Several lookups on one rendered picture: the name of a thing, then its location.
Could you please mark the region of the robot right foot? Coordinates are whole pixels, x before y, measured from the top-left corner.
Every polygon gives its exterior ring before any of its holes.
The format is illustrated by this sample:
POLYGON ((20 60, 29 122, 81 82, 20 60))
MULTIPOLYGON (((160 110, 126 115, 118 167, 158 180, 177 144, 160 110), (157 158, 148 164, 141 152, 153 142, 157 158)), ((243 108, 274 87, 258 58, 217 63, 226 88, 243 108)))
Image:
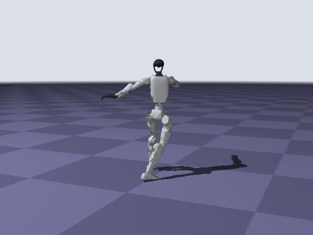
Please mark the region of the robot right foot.
MULTIPOLYGON (((148 173, 147 173, 148 174, 148 173)), ((141 179, 158 179, 157 176, 154 176, 153 174, 147 175, 146 173, 143 173, 141 175, 141 179)))

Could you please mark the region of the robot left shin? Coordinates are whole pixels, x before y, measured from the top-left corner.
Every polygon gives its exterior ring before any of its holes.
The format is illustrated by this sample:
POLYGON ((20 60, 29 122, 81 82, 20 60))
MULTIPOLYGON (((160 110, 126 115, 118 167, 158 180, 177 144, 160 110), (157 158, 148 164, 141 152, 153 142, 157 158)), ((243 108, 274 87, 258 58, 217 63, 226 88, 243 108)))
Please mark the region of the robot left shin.
MULTIPOLYGON (((149 137, 149 139, 150 139, 150 137, 149 137)), ((150 158, 151 152, 154 151, 154 149, 153 149, 153 146, 154 146, 154 145, 151 145, 151 144, 149 143, 149 139, 148 139, 148 154, 149 154, 149 158, 150 158)))

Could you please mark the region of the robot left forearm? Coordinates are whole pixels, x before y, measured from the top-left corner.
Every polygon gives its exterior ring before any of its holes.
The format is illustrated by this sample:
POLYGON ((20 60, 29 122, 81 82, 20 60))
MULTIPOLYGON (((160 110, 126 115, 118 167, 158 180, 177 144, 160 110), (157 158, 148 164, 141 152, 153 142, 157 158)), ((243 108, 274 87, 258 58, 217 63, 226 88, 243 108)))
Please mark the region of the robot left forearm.
POLYGON ((117 95, 118 98, 115 99, 119 99, 120 97, 124 96, 125 94, 129 93, 129 90, 133 87, 133 85, 130 83, 128 84, 123 90, 121 90, 120 92, 118 92, 117 95))

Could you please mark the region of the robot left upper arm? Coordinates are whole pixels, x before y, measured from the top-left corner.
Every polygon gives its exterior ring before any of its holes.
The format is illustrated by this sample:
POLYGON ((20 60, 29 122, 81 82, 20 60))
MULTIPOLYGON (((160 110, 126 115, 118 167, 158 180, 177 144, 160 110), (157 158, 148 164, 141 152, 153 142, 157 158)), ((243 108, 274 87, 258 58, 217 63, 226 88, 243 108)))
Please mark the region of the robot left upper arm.
POLYGON ((137 82, 133 85, 133 87, 130 89, 130 91, 133 91, 133 90, 135 90, 135 89, 137 89, 137 88, 143 86, 143 84, 148 85, 148 84, 150 83, 150 80, 151 80, 151 78, 150 78, 150 77, 147 77, 147 78, 143 78, 143 79, 137 81, 137 82))

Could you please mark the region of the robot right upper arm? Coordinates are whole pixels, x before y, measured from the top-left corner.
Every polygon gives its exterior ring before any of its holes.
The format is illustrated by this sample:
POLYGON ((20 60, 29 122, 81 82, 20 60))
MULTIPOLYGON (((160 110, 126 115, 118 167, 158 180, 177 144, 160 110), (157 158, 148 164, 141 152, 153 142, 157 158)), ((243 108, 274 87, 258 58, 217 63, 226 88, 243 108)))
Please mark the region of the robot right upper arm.
POLYGON ((170 76, 168 78, 169 78, 169 85, 172 85, 172 86, 176 86, 177 85, 176 80, 174 79, 173 76, 170 76))

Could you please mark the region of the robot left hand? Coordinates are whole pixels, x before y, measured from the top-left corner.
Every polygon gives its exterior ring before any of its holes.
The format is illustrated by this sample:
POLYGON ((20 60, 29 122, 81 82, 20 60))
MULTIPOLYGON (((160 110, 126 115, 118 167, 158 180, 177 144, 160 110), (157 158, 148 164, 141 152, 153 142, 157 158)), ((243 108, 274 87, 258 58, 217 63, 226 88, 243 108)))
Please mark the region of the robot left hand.
POLYGON ((115 94, 105 94, 105 95, 103 95, 103 96, 101 97, 101 100, 102 100, 104 97, 118 98, 118 96, 115 95, 115 94))

